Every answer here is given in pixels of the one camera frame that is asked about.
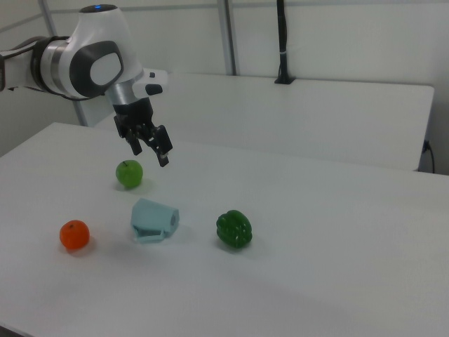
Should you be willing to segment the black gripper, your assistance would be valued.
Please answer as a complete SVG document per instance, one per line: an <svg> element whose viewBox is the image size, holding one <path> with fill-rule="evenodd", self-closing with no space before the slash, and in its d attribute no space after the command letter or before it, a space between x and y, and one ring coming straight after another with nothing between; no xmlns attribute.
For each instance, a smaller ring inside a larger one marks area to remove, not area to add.
<svg viewBox="0 0 449 337"><path fill-rule="evenodd" d="M126 139L133 154L138 156L142 152L139 139L146 140L147 146L155 152L160 167L166 166L173 144L164 125L153 125L153 109L149 98L125 105L113 105L113 108L119 136Z"/></svg>

